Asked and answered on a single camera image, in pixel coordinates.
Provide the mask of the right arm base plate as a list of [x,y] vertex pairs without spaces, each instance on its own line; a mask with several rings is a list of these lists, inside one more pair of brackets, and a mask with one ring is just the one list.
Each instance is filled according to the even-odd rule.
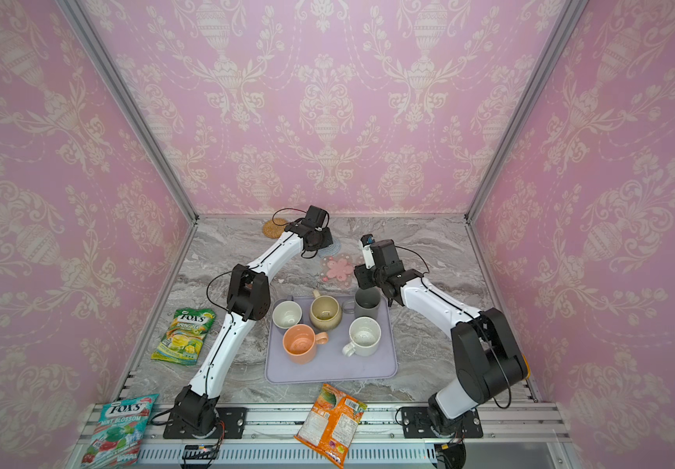
[[482,439],[484,432],[477,410],[469,410],[454,418],[427,406],[403,406],[399,422],[406,439]]

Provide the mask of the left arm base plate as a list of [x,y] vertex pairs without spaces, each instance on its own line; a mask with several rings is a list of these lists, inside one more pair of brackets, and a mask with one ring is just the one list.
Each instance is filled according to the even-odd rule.
[[247,409],[242,406],[205,408],[197,420],[184,420],[177,408],[168,415],[163,437],[168,440],[212,439],[225,440],[243,438]]

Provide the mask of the woven rattan coaster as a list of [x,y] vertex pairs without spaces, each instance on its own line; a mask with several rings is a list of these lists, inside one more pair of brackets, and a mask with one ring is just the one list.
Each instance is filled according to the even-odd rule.
[[286,226],[288,226],[288,221],[286,219],[271,218],[263,225],[262,232],[266,238],[276,240],[284,234]]

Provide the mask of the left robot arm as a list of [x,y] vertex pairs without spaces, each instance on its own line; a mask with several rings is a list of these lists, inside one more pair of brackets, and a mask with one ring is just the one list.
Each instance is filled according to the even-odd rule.
[[271,305],[270,283],[292,258],[317,253],[333,244],[329,212],[311,205],[263,254],[231,270],[217,334],[199,370],[176,396],[163,430],[167,439],[206,439],[224,435],[224,420],[217,411],[229,369],[245,338],[266,318]]

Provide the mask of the blue woven coaster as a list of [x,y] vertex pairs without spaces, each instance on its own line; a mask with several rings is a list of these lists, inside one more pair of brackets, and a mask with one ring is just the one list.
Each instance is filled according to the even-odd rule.
[[341,242],[338,238],[334,238],[331,245],[320,248],[317,251],[317,256],[320,258],[327,258],[329,256],[335,256],[341,252]]

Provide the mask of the pink flower coaster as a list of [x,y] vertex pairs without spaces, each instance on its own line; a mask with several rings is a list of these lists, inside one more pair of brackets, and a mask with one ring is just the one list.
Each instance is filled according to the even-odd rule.
[[348,254],[327,256],[321,261],[322,271],[320,278],[324,283],[349,287],[354,277],[354,259]]

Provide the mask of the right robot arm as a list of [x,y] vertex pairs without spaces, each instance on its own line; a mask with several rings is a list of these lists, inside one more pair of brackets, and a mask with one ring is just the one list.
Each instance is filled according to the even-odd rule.
[[365,234],[361,244],[364,262],[354,268],[358,287],[379,288],[389,305],[421,314],[451,340],[456,377],[428,400],[434,432],[457,433],[465,414],[529,378],[530,367],[502,311],[473,308],[433,285],[424,273],[406,268],[393,240]]

